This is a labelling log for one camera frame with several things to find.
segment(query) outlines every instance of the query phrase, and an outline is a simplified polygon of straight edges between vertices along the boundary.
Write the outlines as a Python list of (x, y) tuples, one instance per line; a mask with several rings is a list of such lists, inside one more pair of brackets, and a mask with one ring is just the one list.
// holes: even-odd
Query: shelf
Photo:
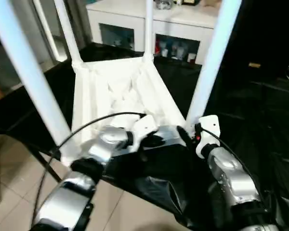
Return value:
[[(88, 11), (100, 11), (105, 13), (120, 14), (138, 18), (145, 18), (145, 0), (102, 0), (88, 4)], [(213, 29), (218, 16), (218, 10), (213, 7), (177, 6), (170, 10), (158, 10), (153, 12), (156, 21), (171, 22), (189, 26), (199, 26)]]

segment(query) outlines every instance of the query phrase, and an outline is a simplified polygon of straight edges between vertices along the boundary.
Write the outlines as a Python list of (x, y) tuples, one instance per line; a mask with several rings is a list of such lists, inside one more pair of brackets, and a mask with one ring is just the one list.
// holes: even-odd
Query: tile floor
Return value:
[[(62, 177), (68, 169), (53, 163)], [(0, 231), (27, 231), (43, 167), (16, 140), (0, 136)], [(55, 187), (51, 176), (41, 193), (44, 199)], [(128, 192), (102, 181), (87, 231), (187, 231), (173, 215)]]

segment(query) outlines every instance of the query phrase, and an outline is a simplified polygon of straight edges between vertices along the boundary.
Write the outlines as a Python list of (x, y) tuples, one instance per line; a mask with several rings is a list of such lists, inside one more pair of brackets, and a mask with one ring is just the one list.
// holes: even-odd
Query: white plastic part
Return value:
[(201, 68), (194, 96), (186, 118), (185, 129), (192, 132), (194, 124), (206, 109), (218, 70), (223, 60), (242, 0), (223, 0), (217, 25), (206, 59)]
[[(0, 0), (0, 40), (54, 142), (61, 144), (70, 135), (70, 129), (9, 0)], [(78, 156), (80, 148), (71, 139), (60, 151), (61, 160), (68, 166)]]
[(63, 0), (54, 0), (54, 3), (56, 5), (56, 9), (58, 12), (58, 16), (60, 19), (61, 27), (64, 33), (64, 36), (66, 38), (66, 43), (68, 46), (68, 50), (71, 54), (72, 60), (74, 63), (82, 63), (82, 59), (80, 57), (80, 53), (78, 51), (78, 46), (74, 37), (74, 33), (72, 30), (72, 26), (70, 24), (68, 14), (66, 11), (65, 4)]
[[(212, 132), (217, 137), (221, 135), (220, 124), (219, 124), (217, 115), (208, 115), (208, 116), (201, 117), (199, 118), (199, 123), (201, 124), (201, 127), (203, 129)], [(211, 136), (209, 133), (202, 131), (200, 143), (196, 147), (197, 155), (200, 158), (204, 159), (204, 156), (201, 154), (202, 148), (206, 144), (214, 144), (214, 143), (217, 145), (220, 145), (220, 142), (218, 141), (218, 139)]]
[[(96, 118), (124, 111), (147, 113), (158, 126), (185, 125), (153, 64), (153, 1), (147, 0), (146, 4), (144, 57), (83, 63), (63, 0), (55, 0), (76, 73), (72, 130)], [(105, 125), (131, 129), (138, 119), (135, 115), (119, 115), (100, 121), (81, 131), (75, 141), (81, 144), (94, 138)]]
[(144, 58), (153, 59), (153, 0), (146, 0)]

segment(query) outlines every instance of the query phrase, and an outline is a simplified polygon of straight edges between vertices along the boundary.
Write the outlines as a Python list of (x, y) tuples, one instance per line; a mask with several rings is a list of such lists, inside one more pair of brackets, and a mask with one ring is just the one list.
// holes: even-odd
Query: beige floor tile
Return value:
[(0, 136), (0, 177), (20, 167), (31, 157), (25, 146), (8, 136)]
[(7, 171), (0, 180), (5, 186), (24, 197), (40, 180), (43, 170), (43, 166), (32, 156), (22, 165)]
[(22, 199), (1, 222), (0, 231), (27, 231), (30, 229), (33, 205)]
[(103, 231), (122, 194), (122, 189), (100, 181), (93, 198), (94, 209), (86, 230)]
[(128, 192), (122, 195), (105, 231), (188, 231), (174, 216)]
[(0, 184), (0, 223), (19, 203), (21, 197)]

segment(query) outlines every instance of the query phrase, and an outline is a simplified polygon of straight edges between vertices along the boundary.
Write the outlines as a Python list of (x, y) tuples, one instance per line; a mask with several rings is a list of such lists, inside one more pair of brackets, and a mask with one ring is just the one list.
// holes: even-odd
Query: wall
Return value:
[(56, 6), (53, 0), (40, 0), (44, 14), (47, 18), (48, 25), (52, 35), (60, 36), (59, 20), (57, 18)]
[(31, 0), (10, 0), (15, 13), (20, 21), (22, 29), (26, 34), (29, 44), (39, 63), (50, 59), (47, 47), (39, 30), (29, 1)]

